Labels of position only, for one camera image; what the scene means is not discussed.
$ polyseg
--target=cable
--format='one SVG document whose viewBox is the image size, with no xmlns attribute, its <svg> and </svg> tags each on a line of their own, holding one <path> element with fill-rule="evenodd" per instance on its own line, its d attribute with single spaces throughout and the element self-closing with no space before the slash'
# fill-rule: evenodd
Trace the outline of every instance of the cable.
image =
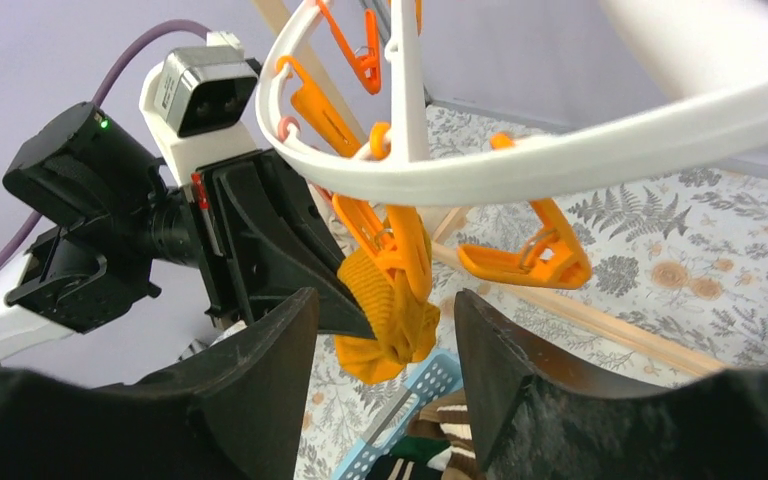
<svg viewBox="0 0 768 480">
<path fill-rule="evenodd" d="M 96 90 L 95 95 L 93 95 L 92 102 L 101 106 L 101 103 L 107 98 L 107 94 L 110 93 L 110 89 L 113 88 L 113 84 L 116 83 L 116 80 L 122 74 L 122 71 L 125 70 L 125 67 L 131 63 L 131 60 L 133 60 L 138 53 L 158 38 L 176 32 L 189 32 L 202 38 L 207 38 L 210 29 L 191 20 L 169 20 L 149 29 L 140 35 L 139 38 L 134 40 L 134 43 L 122 52 L 122 55 L 119 56 L 116 63 L 113 64 L 110 71 L 105 75 L 104 80 L 102 80 L 101 85 L 99 85 L 98 90 Z M 19 250 L 19 247 L 21 247 L 22 243 L 24 243 L 28 236 L 30 236 L 41 218 L 42 215 L 38 212 L 31 213 L 31 215 L 28 216 L 28 219 L 25 220 L 25 223 L 19 228 L 19 231 L 17 231 L 16 234 L 13 235 L 13 238 L 11 238 L 4 248 L 1 249 L 0 269 L 8 260 L 10 260 L 10 257 Z"/>
</svg>

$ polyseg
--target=laundry basket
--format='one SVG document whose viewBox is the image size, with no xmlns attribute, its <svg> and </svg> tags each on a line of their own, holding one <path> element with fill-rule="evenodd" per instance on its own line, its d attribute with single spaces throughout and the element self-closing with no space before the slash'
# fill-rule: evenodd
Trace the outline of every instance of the laundry basket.
<svg viewBox="0 0 768 480">
<path fill-rule="evenodd" d="M 334 470 L 332 480 L 363 480 L 381 455 L 405 435 L 422 407 L 463 388 L 461 365 L 447 350 L 435 349 L 420 363 Z"/>
</svg>

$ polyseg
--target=gray wall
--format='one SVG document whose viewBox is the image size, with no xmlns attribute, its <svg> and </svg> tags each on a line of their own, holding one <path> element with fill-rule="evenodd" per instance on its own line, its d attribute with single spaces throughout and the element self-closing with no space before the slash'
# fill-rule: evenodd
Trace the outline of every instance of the gray wall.
<svg viewBox="0 0 768 480">
<path fill-rule="evenodd" d="M 450 0 L 423 9 L 425 81 L 438 104 L 569 130 L 667 102 L 597 0 Z M 741 159 L 755 164 L 744 170 L 768 175 L 768 148 Z"/>
<path fill-rule="evenodd" d="M 343 28 L 349 39 L 365 38 L 359 3 L 336 3 L 334 15 L 345 19 Z M 298 4 L 287 1 L 291 11 Z M 18 147 L 60 111 L 88 100 L 119 53 L 138 35 L 173 18 L 232 31 L 260 60 L 274 40 L 247 0 L 0 0 L 0 248 L 29 213 L 1 187 L 1 176 Z M 104 104 L 110 115 L 155 153 L 137 110 L 143 79 L 170 49 L 198 42 L 194 36 L 178 34 L 149 47 Z M 389 119 L 389 91 L 384 89 L 377 97 L 366 94 L 324 24 L 312 43 L 365 129 Z M 265 146 L 253 109 L 246 112 L 244 122 Z M 202 314 L 207 300 L 194 270 L 158 265 L 152 277 L 164 288 L 159 299 L 137 303 L 126 317 L 86 337 L 41 345 L 6 363 L 87 385 L 130 382 L 168 365 L 195 336 L 209 330 Z"/>
</svg>

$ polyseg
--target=orange clip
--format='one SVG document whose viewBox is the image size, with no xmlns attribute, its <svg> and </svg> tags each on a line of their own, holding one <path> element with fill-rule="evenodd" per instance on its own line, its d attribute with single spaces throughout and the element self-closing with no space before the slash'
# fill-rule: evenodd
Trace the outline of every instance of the orange clip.
<svg viewBox="0 0 768 480">
<path fill-rule="evenodd" d="M 276 68 L 281 71 L 288 63 L 302 81 L 301 88 L 290 97 L 293 108 L 340 156 L 353 156 L 360 150 L 360 141 L 298 60 L 289 55 L 283 56 L 278 59 Z"/>
<path fill-rule="evenodd" d="M 383 142 L 389 125 L 377 124 L 371 137 Z M 388 146 L 381 145 L 373 152 L 379 160 L 386 156 Z M 387 275 L 391 284 L 395 283 L 395 274 L 405 272 L 414 296 L 424 301 L 431 294 L 431 258 L 425 248 L 425 232 L 419 214 L 414 207 L 387 205 L 389 228 L 381 220 L 368 202 L 334 194 L 334 211 L 357 240 L 373 263 Z"/>
<path fill-rule="evenodd" d="M 351 47 L 349 47 L 346 36 L 343 35 L 343 31 L 337 26 L 337 22 L 331 15 L 328 7 L 325 6 L 325 2 L 323 0 L 316 0 L 316 5 L 319 7 L 322 16 L 328 21 L 328 25 L 331 27 L 331 35 L 334 36 L 337 46 L 343 51 L 343 56 L 346 57 L 346 61 L 349 62 L 360 83 L 372 95 L 380 92 L 381 57 L 378 54 L 378 23 L 375 18 L 375 12 L 369 9 L 366 10 L 366 46 L 360 48 L 366 49 L 366 53 L 357 55 L 356 51 L 352 51 Z"/>
<path fill-rule="evenodd" d="M 514 146 L 505 134 L 494 136 L 490 144 L 495 149 Z M 461 245 L 458 258 L 469 273 L 484 280 L 529 287 L 580 288 L 590 280 L 592 270 L 575 232 L 551 198 L 529 203 L 543 222 L 543 228 L 519 253 Z M 544 258 L 547 250 L 551 257 Z"/>
<path fill-rule="evenodd" d="M 393 0 L 389 0 L 390 6 L 393 5 Z M 416 34 L 422 33 L 422 0 L 416 0 Z"/>
</svg>

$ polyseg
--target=floral tablecloth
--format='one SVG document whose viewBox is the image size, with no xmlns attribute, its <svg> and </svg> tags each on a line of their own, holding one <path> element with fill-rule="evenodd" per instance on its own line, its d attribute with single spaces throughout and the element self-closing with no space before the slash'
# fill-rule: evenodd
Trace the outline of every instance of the floral tablecloth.
<svg viewBox="0 0 768 480">
<path fill-rule="evenodd" d="M 486 150 L 498 131 L 529 129 L 430 107 L 435 157 Z M 562 292 L 643 329 L 736 365 L 768 366 L 768 181 L 693 169 L 557 198 L 593 264 L 584 288 Z M 540 224 L 527 203 L 473 209 L 447 241 L 516 250 Z M 518 324 L 623 375 L 676 386 L 690 378 L 468 275 L 434 265 L 439 345 L 457 351 L 454 296 L 475 290 Z M 364 386 L 343 373 L 334 342 L 321 337 L 297 479 L 330 478 L 407 374 Z"/>
</svg>

